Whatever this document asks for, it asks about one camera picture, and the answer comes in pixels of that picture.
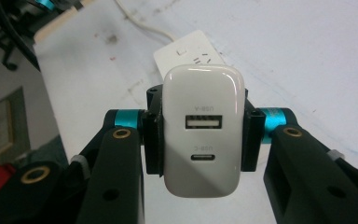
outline white table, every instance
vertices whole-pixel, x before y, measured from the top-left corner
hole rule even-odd
[[[200,29],[242,72],[256,106],[292,108],[300,125],[358,167],[358,1],[125,1],[138,20],[177,37]],[[162,82],[153,52],[168,44],[135,27],[113,0],[97,0],[34,46],[68,158],[108,109],[146,108]],[[145,176],[146,223],[273,223],[262,175],[241,174],[221,199],[172,196]]]

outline power strip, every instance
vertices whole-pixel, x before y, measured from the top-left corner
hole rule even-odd
[[[164,79],[167,73],[184,64],[225,64],[206,35],[198,30],[186,35],[154,53],[154,58]]]

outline black cable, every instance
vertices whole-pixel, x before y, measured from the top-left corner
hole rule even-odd
[[[25,42],[22,40],[21,36],[16,32],[14,27],[11,25],[6,12],[4,11],[1,1],[0,1],[0,26],[2,30],[7,34],[7,36],[14,42],[16,47],[20,52],[25,56],[25,58],[38,70],[39,63],[37,62],[36,56],[28,48]]]

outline charger plug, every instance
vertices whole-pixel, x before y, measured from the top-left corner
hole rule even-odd
[[[245,87],[225,65],[181,65],[162,89],[164,182],[187,198],[223,197],[241,173]]]

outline screw hole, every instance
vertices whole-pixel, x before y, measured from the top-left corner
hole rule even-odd
[[[103,194],[103,198],[107,202],[112,202],[113,200],[118,198],[119,194],[120,194],[120,191],[118,191],[118,189],[109,189]]]
[[[344,190],[334,187],[334,186],[329,186],[327,187],[327,190],[335,197],[338,198],[345,198],[347,196],[347,194],[344,192]]]
[[[113,133],[114,138],[126,138],[130,135],[131,135],[131,132],[128,129],[119,129]]]
[[[44,178],[48,176],[50,173],[50,168],[47,166],[39,166],[35,167],[29,171],[27,171],[22,177],[21,177],[21,183],[23,184],[33,184],[37,183]]]
[[[285,128],[283,129],[283,132],[293,137],[302,136],[302,132],[294,128]]]

